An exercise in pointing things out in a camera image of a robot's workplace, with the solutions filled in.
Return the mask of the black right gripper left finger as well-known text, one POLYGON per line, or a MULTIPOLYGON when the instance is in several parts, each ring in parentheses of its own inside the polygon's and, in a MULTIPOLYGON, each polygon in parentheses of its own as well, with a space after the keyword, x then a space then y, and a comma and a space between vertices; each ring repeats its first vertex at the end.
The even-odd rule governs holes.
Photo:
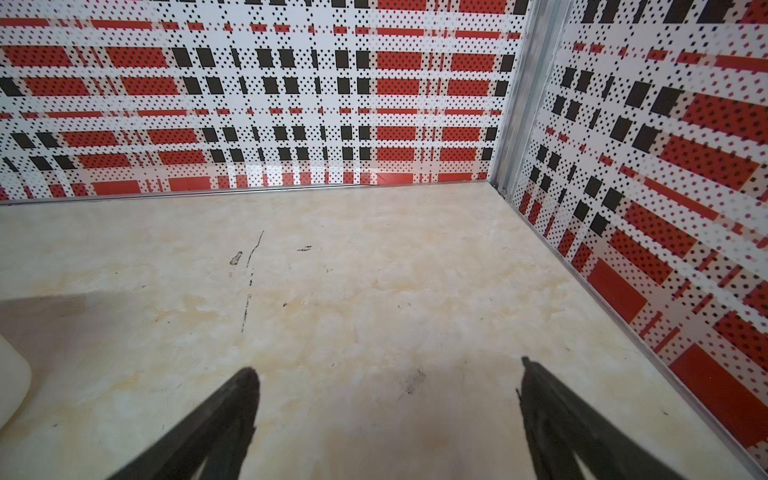
POLYGON ((237 371, 113 479, 237 479, 256 432, 259 376, 237 371))

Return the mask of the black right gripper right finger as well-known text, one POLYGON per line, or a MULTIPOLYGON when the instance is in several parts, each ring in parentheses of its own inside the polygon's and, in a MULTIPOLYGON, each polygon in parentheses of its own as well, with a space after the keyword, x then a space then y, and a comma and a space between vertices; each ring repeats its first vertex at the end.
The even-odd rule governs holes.
POLYGON ((518 399, 536 477, 679 479, 676 471, 636 444, 541 363, 522 358, 518 399))

